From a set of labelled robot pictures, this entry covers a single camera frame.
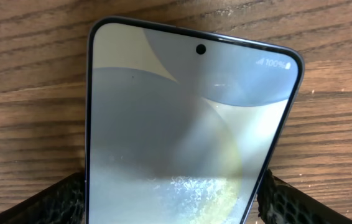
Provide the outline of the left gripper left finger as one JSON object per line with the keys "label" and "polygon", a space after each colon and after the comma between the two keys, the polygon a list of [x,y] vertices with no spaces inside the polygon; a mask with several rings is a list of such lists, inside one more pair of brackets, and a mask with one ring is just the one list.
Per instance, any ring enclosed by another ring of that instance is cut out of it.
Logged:
{"label": "left gripper left finger", "polygon": [[0,224],[79,224],[85,212],[85,174],[76,172],[0,213]]}

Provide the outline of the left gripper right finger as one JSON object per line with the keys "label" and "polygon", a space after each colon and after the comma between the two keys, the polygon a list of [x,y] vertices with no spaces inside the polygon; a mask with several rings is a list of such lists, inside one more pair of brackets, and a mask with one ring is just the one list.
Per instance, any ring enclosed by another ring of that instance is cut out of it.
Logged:
{"label": "left gripper right finger", "polygon": [[258,217],[265,224],[352,224],[342,214],[266,170],[257,191]]}

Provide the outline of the Samsung Galaxy smartphone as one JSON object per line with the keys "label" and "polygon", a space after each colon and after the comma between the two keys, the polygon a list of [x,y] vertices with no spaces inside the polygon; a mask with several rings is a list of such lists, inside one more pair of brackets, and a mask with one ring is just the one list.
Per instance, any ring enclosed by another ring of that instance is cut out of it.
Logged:
{"label": "Samsung Galaxy smartphone", "polygon": [[246,221],[303,79],[296,51],[111,16],[86,68],[87,223]]}

